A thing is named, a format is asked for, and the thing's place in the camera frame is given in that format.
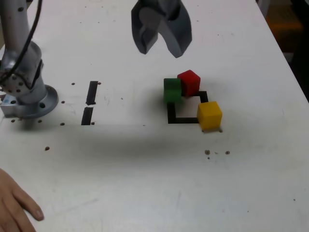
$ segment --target white table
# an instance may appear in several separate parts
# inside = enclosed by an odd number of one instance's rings
[[[162,38],[138,52],[136,0],[44,1],[34,41],[65,104],[0,124],[0,167],[42,207],[37,231],[308,231],[309,106],[255,0],[183,2],[193,42],[175,59]],[[163,79],[188,69],[223,133],[167,123]],[[95,125],[81,126],[90,81]]]

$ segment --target black tape line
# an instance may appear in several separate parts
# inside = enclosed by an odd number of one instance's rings
[[[86,107],[84,109],[83,119],[82,119],[82,126],[90,125],[91,124],[91,117],[92,117],[93,108]]]
[[[87,100],[86,100],[87,105],[96,104],[97,88],[98,88],[98,81],[90,81]]]

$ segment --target cable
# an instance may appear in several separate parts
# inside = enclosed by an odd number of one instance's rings
[[[37,9],[37,12],[36,12],[36,15],[35,15],[35,19],[34,19],[34,22],[33,22],[33,25],[32,25],[32,28],[29,32],[29,35],[27,37],[27,40],[25,42],[25,45],[23,47],[23,50],[21,51],[21,53],[19,54],[19,57],[15,63],[15,65],[8,71],[8,72],[5,72],[1,77],[0,77],[0,84],[2,84],[4,81],[6,81],[15,71],[16,69],[18,68],[18,66],[20,65],[21,61],[23,60],[27,50],[28,50],[28,47],[31,43],[31,40],[32,40],[32,37],[33,37],[33,34],[37,28],[37,25],[38,25],[38,22],[39,22],[39,19],[40,19],[40,15],[41,15],[41,10],[42,10],[42,2],[43,0],[39,0],[39,3],[38,3],[38,9]],[[27,82],[26,80],[19,75],[19,77],[23,80],[23,82],[25,83],[25,85],[27,86]]]

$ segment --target black tape square outline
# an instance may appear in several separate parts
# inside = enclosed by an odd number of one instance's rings
[[[208,102],[208,96],[206,91],[199,91],[192,97],[199,97],[201,103]],[[175,103],[167,103],[168,108],[168,123],[169,124],[196,124],[198,123],[197,117],[176,117]]]

